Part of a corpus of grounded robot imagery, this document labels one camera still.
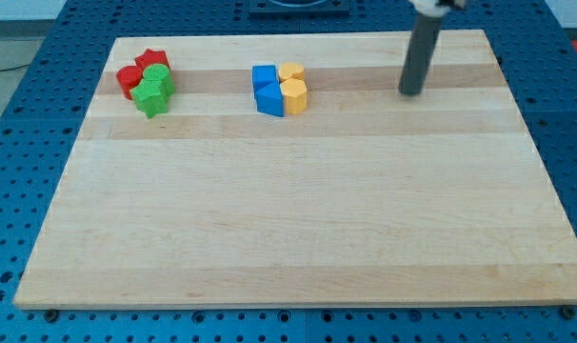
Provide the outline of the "white rod mount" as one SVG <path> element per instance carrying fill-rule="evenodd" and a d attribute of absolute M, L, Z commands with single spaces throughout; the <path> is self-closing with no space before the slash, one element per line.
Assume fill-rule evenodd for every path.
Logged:
<path fill-rule="evenodd" d="M 427 17 L 443 17 L 451 10 L 464 10 L 468 0 L 408 0 L 410 4 Z"/>

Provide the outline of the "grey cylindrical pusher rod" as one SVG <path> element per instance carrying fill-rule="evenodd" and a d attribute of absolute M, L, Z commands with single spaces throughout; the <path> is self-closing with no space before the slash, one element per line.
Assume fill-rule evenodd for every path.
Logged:
<path fill-rule="evenodd" d="M 398 86 L 403 95 L 422 92 L 442 23 L 442 17 L 417 15 Z"/>

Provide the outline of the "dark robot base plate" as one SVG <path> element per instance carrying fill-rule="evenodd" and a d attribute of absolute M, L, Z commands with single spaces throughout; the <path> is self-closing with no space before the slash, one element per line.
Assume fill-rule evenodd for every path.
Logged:
<path fill-rule="evenodd" d="M 349 14 L 349 0 L 248 0 L 249 16 Z"/>

